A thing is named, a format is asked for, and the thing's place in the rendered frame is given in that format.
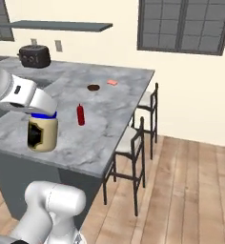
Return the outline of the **large grey framed window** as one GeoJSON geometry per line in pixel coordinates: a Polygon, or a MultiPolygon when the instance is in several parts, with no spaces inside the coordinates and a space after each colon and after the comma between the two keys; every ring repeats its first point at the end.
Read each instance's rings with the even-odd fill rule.
{"type": "Polygon", "coordinates": [[[137,49],[221,56],[225,0],[139,0],[137,49]]]}

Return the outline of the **black stool with white seat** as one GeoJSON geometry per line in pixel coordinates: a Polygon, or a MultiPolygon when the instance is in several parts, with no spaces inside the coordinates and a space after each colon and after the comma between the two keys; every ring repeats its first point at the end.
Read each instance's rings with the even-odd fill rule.
{"type": "Polygon", "coordinates": [[[158,123],[158,83],[154,84],[154,91],[146,91],[137,108],[150,114],[150,128],[144,130],[150,136],[150,158],[153,158],[153,144],[157,142],[158,123]]]}
{"type": "Polygon", "coordinates": [[[133,204],[134,215],[138,216],[137,193],[139,185],[146,187],[146,165],[145,165],[145,141],[144,141],[144,118],[140,118],[139,128],[135,129],[128,126],[112,155],[111,165],[103,176],[103,201],[108,203],[107,182],[112,177],[113,181],[123,178],[133,183],[133,204]],[[132,162],[132,173],[119,173],[116,168],[116,157],[125,156],[132,162]]]}

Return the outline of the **mayonnaise jar with blue lid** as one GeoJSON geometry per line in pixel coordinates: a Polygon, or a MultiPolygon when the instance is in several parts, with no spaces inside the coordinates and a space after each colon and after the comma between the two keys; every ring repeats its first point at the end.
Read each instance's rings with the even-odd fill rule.
{"type": "Polygon", "coordinates": [[[58,120],[54,115],[32,113],[28,125],[28,147],[37,152],[50,152],[57,143],[58,120]]]}

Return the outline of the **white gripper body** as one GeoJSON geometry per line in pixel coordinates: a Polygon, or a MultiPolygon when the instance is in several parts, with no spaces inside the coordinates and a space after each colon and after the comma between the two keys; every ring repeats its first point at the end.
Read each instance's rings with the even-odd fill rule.
{"type": "Polygon", "coordinates": [[[37,89],[29,105],[29,111],[34,113],[43,113],[54,115],[57,108],[57,102],[46,92],[37,89]]]}

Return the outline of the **small grey framed window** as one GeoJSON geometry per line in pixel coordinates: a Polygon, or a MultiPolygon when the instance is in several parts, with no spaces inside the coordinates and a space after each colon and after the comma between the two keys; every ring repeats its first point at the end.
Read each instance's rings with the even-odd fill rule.
{"type": "Polygon", "coordinates": [[[5,0],[0,0],[0,41],[13,41],[12,29],[5,0]]]}

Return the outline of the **red ketchup bottle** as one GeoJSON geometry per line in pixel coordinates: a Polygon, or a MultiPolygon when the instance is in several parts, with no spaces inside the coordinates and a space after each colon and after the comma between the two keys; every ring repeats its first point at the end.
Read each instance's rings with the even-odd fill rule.
{"type": "Polygon", "coordinates": [[[77,122],[79,126],[85,125],[85,114],[84,114],[84,108],[81,104],[79,104],[76,108],[77,112],[77,122]]]}

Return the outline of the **grey wall shelf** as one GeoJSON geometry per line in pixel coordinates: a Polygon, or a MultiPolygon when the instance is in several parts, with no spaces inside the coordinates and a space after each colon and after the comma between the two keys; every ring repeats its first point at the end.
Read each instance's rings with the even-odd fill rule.
{"type": "Polygon", "coordinates": [[[112,23],[35,21],[35,20],[20,20],[8,24],[1,24],[1,27],[23,29],[23,30],[88,31],[88,32],[101,32],[111,28],[112,26],[113,26],[112,23]]]}

